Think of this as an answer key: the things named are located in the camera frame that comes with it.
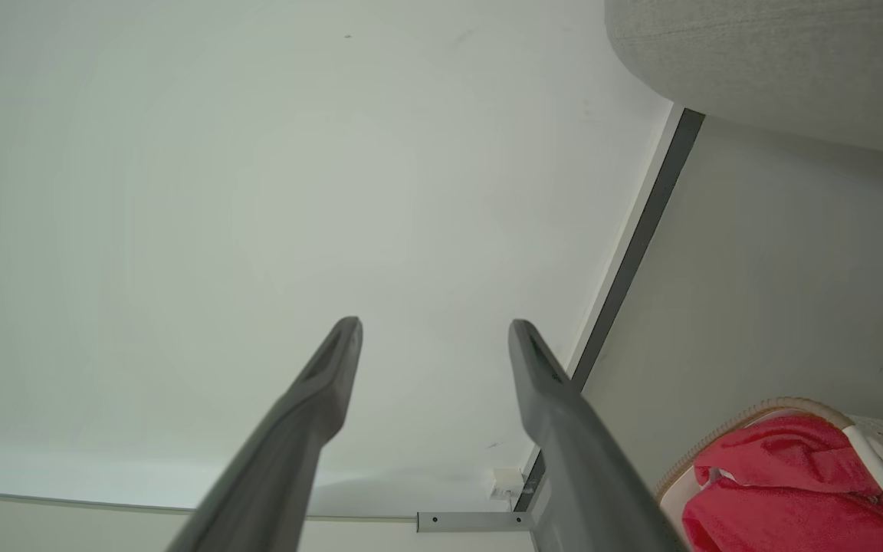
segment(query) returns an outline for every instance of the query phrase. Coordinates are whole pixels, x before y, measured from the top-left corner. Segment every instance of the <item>red towel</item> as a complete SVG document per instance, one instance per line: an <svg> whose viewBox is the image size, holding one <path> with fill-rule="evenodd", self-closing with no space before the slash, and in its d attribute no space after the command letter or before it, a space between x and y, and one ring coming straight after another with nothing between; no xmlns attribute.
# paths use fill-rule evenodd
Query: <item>red towel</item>
<svg viewBox="0 0 883 552"><path fill-rule="evenodd" d="M815 416L738 429L694 461L683 522L698 552L883 551L883 493L843 432Z"/></svg>

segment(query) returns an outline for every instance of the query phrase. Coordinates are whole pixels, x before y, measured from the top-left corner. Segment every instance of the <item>white laundry basket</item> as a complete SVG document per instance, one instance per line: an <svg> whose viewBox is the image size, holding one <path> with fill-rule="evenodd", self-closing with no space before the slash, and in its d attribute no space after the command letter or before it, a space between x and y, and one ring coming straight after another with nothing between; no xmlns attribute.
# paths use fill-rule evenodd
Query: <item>white laundry basket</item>
<svg viewBox="0 0 883 552"><path fill-rule="evenodd" d="M687 500L701 492L701 486L694 477L694 459L697 455L722 435L781 416L817 416L838 427L847 435L851 446L861 457L863 465L868 468L883 491L883 419L845 416L836 409L831 409L830 406L810 399L793 397L768 399L715 429L711 435L705 437L701 443L680 458L673 469L660 480L659 485L656 485L655 493L659 507L666 513L684 541L687 540L683 528L684 506Z"/></svg>

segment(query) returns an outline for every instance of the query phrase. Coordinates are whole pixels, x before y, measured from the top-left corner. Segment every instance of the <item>gray upholstered furniture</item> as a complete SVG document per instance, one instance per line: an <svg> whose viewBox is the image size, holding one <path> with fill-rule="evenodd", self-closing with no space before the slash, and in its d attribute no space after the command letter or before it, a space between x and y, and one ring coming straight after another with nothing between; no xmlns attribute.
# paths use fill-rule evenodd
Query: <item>gray upholstered furniture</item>
<svg viewBox="0 0 883 552"><path fill-rule="evenodd" d="M883 150L883 0L606 0L606 24L677 104Z"/></svg>

